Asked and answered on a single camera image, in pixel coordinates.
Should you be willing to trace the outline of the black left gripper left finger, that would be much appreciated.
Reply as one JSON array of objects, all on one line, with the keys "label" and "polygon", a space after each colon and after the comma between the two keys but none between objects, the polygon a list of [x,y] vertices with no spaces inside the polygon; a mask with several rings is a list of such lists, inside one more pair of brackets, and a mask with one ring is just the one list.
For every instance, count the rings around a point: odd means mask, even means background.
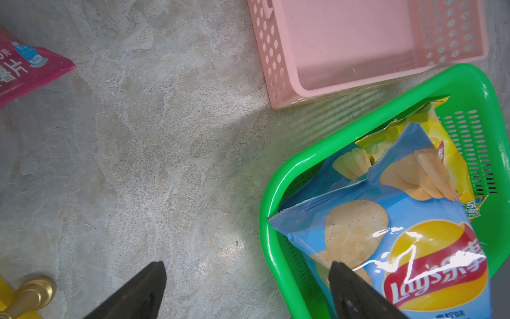
[{"label": "black left gripper left finger", "polygon": [[164,263],[152,262],[86,316],[156,319],[167,283]]}]

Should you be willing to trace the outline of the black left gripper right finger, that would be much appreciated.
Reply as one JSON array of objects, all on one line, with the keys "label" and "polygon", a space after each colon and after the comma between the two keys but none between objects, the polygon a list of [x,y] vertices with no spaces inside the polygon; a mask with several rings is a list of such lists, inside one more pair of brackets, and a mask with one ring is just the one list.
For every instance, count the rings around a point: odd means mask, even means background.
[{"label": "black left gripper right finger", "polygon": [[332,263],[329,281],[338,318],[408,319],[344,263]]}]

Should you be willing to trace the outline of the light blue chips bag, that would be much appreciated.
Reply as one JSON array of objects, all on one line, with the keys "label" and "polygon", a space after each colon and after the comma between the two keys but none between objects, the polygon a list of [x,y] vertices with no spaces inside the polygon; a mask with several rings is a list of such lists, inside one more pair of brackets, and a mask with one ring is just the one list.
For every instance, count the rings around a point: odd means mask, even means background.
[{"label": "light blue chips bag", "polygon": [[487,257],[421,125],[359,181],[269,220],[322,266],[342,263],[409,318],[489,318]]}]

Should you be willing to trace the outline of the yellow chips bag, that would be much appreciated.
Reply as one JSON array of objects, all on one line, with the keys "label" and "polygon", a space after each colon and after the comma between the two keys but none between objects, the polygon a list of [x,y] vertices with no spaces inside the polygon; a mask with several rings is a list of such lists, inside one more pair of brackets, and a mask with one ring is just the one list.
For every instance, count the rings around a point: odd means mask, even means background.
[{"label": "yellow chips bag", "polygon": [[450,174],[450,179],[466,215],[472,221],[481,216],[480,208],[485,198],[474,193],[468,165],[436,115],[436,109],[449,99],[447,96],[428,101],[408,117],[394,120],[381,130],[358,140],[356,145],[364,149],[374,161],[377,161],[398,139],[407,124],[420,124],[438,150],[439,157]]}]

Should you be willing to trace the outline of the green plastic basket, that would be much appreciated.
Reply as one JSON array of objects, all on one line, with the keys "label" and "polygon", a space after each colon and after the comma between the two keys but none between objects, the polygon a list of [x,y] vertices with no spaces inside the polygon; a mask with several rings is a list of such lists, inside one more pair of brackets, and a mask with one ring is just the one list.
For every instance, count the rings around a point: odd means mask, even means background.
[{"label": "green plastic basket", "polygon": [[466,158],[474,189],[487,198],[481,216],[474,220],[474,231],[484,245],[489,275],[494,276],[507,260],[509,139],[502,110],[481,70],[468,64],[452,66],[294,155],[272,176],[260,204],[260,244],[292,318],[328,318],[329,311],[303,257],[268,223],[283,197],[310,180],[335,151],[444,96],[448,101],[437,113]]}]

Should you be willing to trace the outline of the pink plastic basket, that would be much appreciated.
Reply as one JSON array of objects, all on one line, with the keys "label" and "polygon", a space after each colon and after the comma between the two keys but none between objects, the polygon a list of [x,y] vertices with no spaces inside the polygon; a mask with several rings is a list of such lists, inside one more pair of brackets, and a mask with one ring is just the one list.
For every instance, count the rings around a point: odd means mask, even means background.
[{"label": "pink plastic basket", "polygon": [[274,110],[489,53],[483,1],[248,0],[248,9]]}]

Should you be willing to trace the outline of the dark blue chips bag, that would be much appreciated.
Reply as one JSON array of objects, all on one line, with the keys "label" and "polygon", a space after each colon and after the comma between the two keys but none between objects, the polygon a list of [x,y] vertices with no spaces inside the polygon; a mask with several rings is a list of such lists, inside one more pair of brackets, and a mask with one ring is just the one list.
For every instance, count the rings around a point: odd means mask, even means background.
[{"label": "dark blue chips bag", "polygon": [[371,166],[369,154],[352,143],[327,158],[307,183],[280,204],[279,210],[342,188],[365,175]]}]

